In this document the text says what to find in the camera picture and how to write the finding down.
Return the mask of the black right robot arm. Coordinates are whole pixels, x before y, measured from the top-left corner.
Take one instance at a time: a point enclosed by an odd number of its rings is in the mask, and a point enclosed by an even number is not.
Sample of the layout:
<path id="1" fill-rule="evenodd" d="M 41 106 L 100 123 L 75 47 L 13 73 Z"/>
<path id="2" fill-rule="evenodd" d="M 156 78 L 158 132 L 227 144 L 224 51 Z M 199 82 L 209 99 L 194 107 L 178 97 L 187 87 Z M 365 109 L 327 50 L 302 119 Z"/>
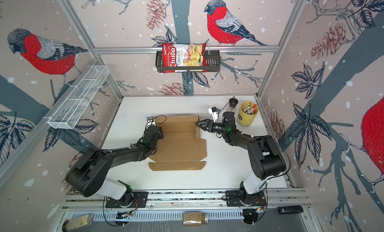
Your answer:
<path id="1" fill-rule="evenodd" d="M 265 207 L 267 201 L 262 199 L 269 180 L 281 176 L 287 168 L 282 152 L 273 137 L 253 136 L 238 130 L 235 114 L 229 111 L 223 114 L 221 123 L 205 119 L 196 122 L 195 125 L 204 131 L 221 135 L 231 146 L 247 150 L 252 173 L 240 183 L 238 190 L 240 202 L 245 206 L 258 203 Z"/>

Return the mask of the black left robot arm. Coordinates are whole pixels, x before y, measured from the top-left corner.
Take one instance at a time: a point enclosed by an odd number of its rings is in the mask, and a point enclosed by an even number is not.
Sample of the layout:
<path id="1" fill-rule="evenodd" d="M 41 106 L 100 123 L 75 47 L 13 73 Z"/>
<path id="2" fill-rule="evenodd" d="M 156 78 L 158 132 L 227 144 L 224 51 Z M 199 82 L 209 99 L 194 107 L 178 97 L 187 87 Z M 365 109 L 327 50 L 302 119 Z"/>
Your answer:
<path id="1" fill-rule="evenodd" d="M 157 151 L 157 143 L 163 139 L 163 131 L 153 119 L 145 126 L 142 137 L 125 148 L 112 150 L 90 149 L 67 172 L 65 181 L 84 197 L 100 195 L 115 201 L 117 206 L 126 208 L 138 200 L 133 189 L 120 180 L 107 177 L 111 168 L 119 165 L 140 162 Z"/>

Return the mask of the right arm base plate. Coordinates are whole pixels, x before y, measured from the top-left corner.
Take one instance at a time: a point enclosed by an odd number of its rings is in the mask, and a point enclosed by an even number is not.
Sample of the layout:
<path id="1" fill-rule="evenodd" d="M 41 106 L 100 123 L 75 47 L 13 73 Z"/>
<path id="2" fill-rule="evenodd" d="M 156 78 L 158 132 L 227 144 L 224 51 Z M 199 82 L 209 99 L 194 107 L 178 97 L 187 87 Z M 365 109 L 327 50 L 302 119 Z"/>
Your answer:
<path id="1" fill-rule="evenodd" d="M 225 191 L 225 201 L 228 207 L 265 207 L 267 198 L 264 192 L 253 195 L 241 194 L 239 191 Z"/>

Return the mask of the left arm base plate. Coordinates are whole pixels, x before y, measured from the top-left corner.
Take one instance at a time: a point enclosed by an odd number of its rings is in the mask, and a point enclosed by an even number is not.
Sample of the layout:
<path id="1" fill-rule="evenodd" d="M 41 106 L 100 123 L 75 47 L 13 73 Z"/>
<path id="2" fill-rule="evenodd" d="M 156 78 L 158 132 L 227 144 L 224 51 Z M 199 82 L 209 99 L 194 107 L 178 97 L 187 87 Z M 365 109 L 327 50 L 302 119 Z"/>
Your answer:
<path id="1" fill-rule="evenodd" d="M 105 207 L 107 209 L 145 208 L 148 195 L 148 192 L 128 192 L 125 193 L 119 200 L 108 197 Z"/>

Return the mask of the brown cardboard box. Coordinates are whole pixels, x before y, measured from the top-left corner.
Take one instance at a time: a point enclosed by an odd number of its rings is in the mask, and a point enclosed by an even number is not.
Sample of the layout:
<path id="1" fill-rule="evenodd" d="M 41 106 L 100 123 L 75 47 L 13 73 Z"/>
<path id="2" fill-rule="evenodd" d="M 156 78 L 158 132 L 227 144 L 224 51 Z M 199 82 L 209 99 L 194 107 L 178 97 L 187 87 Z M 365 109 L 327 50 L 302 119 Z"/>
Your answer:
<path id="1" fill-rule="evenodd" d="M 207 157 L 206 140 L 196 126 L 198 115 L 168 116 L 155 119 L 163 130 L 164 138 L 157 143 L 157 151 L 150 156 L 152 171 L 202 170 Z"/>

